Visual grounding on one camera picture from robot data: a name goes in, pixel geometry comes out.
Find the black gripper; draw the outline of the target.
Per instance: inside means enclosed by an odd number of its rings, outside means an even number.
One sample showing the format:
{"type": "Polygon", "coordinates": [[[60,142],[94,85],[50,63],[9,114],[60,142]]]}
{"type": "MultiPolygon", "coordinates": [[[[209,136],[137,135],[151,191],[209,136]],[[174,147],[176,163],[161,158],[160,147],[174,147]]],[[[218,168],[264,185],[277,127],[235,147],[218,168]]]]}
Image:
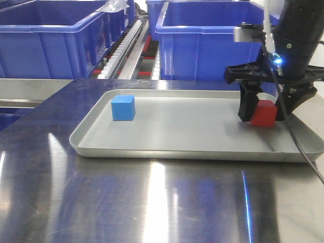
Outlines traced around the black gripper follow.
{"type": "MultiPolygon", "coordinates": [[[[249,122],[258,105],[258,94],[263,93],[260,82],[274,83],[270,71],[262,69],[256,62],[237,66],[227,66],[223,75],[228,84],[240,82],[240,104],[238,116],[242,122],[249,122]]],[[[283,87],[280,95],[287,115],[290,115],[298,106],[311,99],[317,93],[314,85],[306,83],[323,81],[323,67],[308,65],[303,78],[287,79],[278,77],[277,81],[283,87]]]]}

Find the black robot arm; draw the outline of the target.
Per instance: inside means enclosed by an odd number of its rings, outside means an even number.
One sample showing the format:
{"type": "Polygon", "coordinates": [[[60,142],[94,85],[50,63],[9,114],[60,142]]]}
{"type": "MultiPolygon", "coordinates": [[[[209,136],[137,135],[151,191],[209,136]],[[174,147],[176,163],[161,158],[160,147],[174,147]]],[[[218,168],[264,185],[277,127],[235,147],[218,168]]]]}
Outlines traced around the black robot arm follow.
{"type": "Polygon", "coordinates": [[[309,65],[323,35],[323,1],[285,1],[278,24],[270,29],[277,57],[272,57],[265,48],[267,38],[263,25],[242,23],[234,29],[235,42],[261,43],[254,62],[228,66],[224,72],[228,84],[239,82],[238,116],[243,122],[251,120],[263,82],[282,85],[282,98],[275,104],[276,120],[283,121],[283,111],[291,114],[314,97],[317,90],[313,83],[323,80],[323,68],[309,65]]]}

